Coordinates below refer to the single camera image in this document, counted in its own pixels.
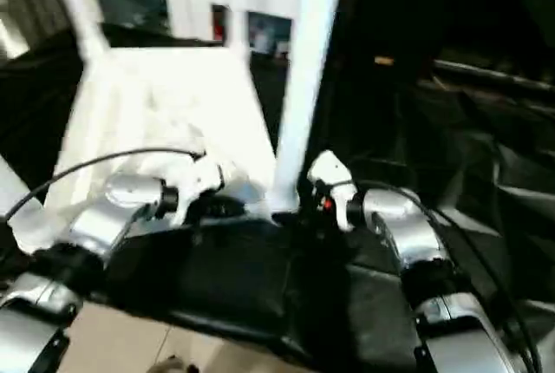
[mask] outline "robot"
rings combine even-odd
[[[117,173],[48,250],[36,252],[0,301],[0,371],[51,373],[60,365],[71,325],[130,227],[162,219],[202,193],[224,185],[214,162],[197,186],[182,193],[159,178]],[[508,349],[489,321],[470,280],[450,258],[429,217],[411,200],[384,189],[359,191],[332,152],[312,164],[308,179],[337,227],[365,226],[393,251],[402,289],[415,314],[422,371],[516,373]]]

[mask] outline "white column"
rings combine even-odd
[[[247,43],[247,20],[245,13],[245,0],[231,0],[230,13],[227,17],[227,43],[226,45],[241,58],[249,62],[251,51]]]
[[[301,0],[290,53],[276,174],[267,195],[272,213],[294,212],[298,208],[297,180],[304,163],[336,6],[337,0]]]
[[[77,34],[79,52],[84,62],[102,55],[108,48],[108,42],[95,23],[85,0],[63,0],[68,8]]]
[[[189,0],[193,20],[193,37],[204,41],[213,40],[212,4],[213,0]]]
[[[4,216],[21,198],[29,193],[29,189],[2,156],[0,156],[0,181],[2,181],[0,215]],[[35,211],[40,208],[42,208],[42,204],[37,199],[32,199],[12,219],[17,221],[17,216],[20,213]]]
[[[194,37],[191,24],[191,0],[167,0],[172,35],[176,37]]]

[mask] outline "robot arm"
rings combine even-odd
[[[469,279],[413,201],[382,189],[358,192],[348,183],[349,169],[330,151],[316,159],[308,177],[315,189],[327,187],[323,202],[333,202],[342,231],[366,226],[394,252],[403,292],[415,313],[422,341],[415,356],[424,371],[516,373]]]
[[[51,248],[34,254],[28,271],[0,299],[0,371],[57,370],[69,346],[64,329],[98,285],[131,225],[161,219],[175,213],[183,200],[190,202],[206,190],[223,186],[214,162],[210,169],[201,168],[196,185],[187,193],[145,175],[109,178],[101,195]]]

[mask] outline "red light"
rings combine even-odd
[[[333,201],[329,198],[323,202],[323,209],[329,211],[333,207]]]

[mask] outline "floor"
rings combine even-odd
[[[246,347],[86,304],[68,331],[60,373],[143,373],[170,356],[202,373],[309,373]]]

